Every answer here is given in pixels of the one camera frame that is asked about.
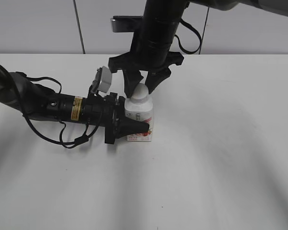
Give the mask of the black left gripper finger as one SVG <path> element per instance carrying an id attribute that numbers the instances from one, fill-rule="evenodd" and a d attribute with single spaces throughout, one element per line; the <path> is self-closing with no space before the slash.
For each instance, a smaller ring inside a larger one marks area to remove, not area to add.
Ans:
<path id="1" fill-rule="evenodd" d="M 115 138 L 119 139 L 132 134 L 146 133 L 148 132 L 148 130 L 148 123 L 123 117 L 118 119 L 115 131 Z"/>

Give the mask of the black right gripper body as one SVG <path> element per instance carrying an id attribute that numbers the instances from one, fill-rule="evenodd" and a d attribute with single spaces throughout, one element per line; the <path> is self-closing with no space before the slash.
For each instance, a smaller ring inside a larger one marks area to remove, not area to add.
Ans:
<path id="1" fill-rule="evenodd" d="M 118 70 L 142 70 L 148 72 L 159 72 L 173 64 L 180 66 L 183 63 L 183 60 L 184 57 L 180 52 L 168 52 L 164 63 L 153 67 L 152 64 L 137 61 L 131 52 L 127 52 L 116 57 L 110 57 L 108 59 L 108 68 L 111 73 L 116 73 Z"/>

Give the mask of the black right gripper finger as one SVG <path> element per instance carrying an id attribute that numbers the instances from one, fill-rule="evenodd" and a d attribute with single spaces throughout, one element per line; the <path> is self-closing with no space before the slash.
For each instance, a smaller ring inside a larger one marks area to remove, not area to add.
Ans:
<path id="1" fill-rule="evenodd" d="M 137 85 L 142 81 L 143 76 L 139 70 L 124 69 L 122 72 L 124 77 L 124 92 L 126 97 L 130 98 Z"/>
<path id="2" fill-rule="evenodd" d="M 158 72 L 148 72 L 146 80 L 145 80 L 145 85 L 148 88 L 148 92 L 152 93 L 156 87 L 169 78 L 171 75 L 171 71 L 169 68 L 162 69 Z"/>

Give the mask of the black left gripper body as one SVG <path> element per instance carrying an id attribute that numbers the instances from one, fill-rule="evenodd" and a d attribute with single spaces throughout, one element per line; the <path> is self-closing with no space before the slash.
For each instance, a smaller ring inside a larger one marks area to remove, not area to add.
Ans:
<path id="1" fill-rule="evenodd" d="M 117 93 L 102 97 L 90 93 L 83 100 L 81 107 L 81 123 L 92 125 L 94 129 L 87 136 L 91 138 L 99 127 L 104 127 L 104 141 L 106 144 L 114 144 L 118 138 L 118 124 L 123 116 L 125 98 Z"/>

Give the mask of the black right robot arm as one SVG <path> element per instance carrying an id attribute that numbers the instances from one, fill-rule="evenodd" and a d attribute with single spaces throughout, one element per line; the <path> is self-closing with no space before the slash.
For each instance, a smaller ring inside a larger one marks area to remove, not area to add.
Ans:
<path id="1" fill-rule="evenodd" d="M 143 79 L 141 71 L 148 73 L 145 85 L 152 93 L 164 80 L 170 77 L 170 65 L 181 65 L 182 53 L 192 51 L 180 46 L 180 52 L 171 52 L 170 47 L 175 38 L 179 24 L 196 34 L 199 46 L 203 44 L 200 33 L 182 19 L 190 4 L 189 0 L 148 0 L 142 16 L 113 16 L 112 31 L 115 33 L 132 33 L 129 52 L 109 58 L 108 68 L 112 73 L 122 70 L 124 92 L 131 98 L 135 88 Z"/>

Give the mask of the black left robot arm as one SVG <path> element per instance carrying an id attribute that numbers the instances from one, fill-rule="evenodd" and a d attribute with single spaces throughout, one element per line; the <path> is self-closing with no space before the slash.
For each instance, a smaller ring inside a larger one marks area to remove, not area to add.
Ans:
<path id="1" fill-rule="evenodd" d="M 23 72 L 8 72 L 0 65 L 0 103 L 20 111 L 32 131 L 50 143 L 72 149 L 88 142 L 99 127 L 105 129 L 107 144 L 149 130 L 148 123 L 126 117 L 124 97 L 108 93 L 112 74 L 105 66 L 97 69 L 87 97 L 55 92 L 39 84 L 42 80 L 59 84 L 59 81 L 51 77 L 30 78 Z M 70 142 L 63 141 L 62 133 L 59 140 L 53 140 L 42 135 L 32 124 L 33 120 L 59 122 L 64 126 L 68 122 L 84 124 L 85 131 Z M 94 126 L 91 133 L 87 132 L 89 126 Z"/>

